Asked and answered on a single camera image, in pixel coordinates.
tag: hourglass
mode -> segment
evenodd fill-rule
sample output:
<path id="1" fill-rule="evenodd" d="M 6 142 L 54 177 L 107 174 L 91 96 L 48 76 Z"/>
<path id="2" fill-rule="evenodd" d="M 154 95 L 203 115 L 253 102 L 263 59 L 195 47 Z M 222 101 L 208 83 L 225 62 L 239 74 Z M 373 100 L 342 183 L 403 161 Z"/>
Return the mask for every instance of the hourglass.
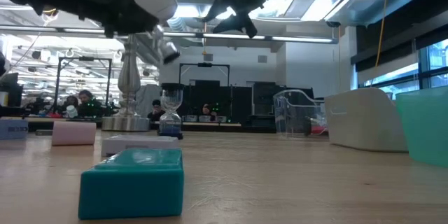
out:
<path id="1" fill-rule="evenodd" d="M 160 117 L 159 136 L 182 139 L 182 119 L 176 109 L 182 105 L 183 85 L 179 83 L 162 84 L 162 108 L 165 111 Z"/>

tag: white block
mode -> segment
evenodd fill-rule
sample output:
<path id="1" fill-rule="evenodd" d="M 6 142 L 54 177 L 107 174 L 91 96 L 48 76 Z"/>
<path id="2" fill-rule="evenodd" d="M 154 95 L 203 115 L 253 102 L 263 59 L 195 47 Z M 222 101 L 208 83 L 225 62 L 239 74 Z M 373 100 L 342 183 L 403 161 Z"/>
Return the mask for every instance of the white block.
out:
<path id="1" fill-rule="evenodd" d="M 101 156 L 112 156 L 128 148 L 173 149 L 180 147 L 176 137 L 118 135 L 102 141 Z"/>

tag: teal sponge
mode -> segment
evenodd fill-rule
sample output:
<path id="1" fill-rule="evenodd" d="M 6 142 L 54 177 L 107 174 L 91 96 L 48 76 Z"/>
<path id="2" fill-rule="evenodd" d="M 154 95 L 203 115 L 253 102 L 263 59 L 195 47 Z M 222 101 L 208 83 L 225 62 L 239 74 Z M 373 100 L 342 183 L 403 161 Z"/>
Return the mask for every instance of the teal sponge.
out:
<path id="1" fill-rule="evenodd" d="M 182 203 L 180 149 L 128 149 L 81 174 L 81 220 L 178 216 Z"/>

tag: teal plastic bin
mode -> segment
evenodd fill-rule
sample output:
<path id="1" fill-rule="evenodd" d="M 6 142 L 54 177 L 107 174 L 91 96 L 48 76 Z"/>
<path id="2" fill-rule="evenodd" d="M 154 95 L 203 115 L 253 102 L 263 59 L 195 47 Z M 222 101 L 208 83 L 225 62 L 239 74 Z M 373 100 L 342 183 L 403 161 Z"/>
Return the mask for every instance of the teal plastic bin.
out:
<path id="1" fill-rule="evenodd" d="M 409 155 L 448 167 L 448 87 L 397 94 Z"/>
<path id="2" fill-rule="evenodd" d="M 180 149 L 128 149 L 81 174 L 81 220 L 178 216 L 182 203 Z"/>

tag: wooden table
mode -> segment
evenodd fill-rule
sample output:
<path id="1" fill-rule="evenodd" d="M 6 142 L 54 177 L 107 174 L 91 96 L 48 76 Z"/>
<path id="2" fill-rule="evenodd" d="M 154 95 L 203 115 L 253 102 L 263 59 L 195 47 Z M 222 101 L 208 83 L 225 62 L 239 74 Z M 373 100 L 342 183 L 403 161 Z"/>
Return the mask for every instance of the wooden table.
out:
<path id="1" fill-rule="evenodd" d="M 0 141 L 0 223 L 446 224 L 448 169 L 407 154 L 275 134 L 186 132 L 181 217 L 77 219 L 79 178 L 95 146 L 51 148 L 47 136 Z"/>

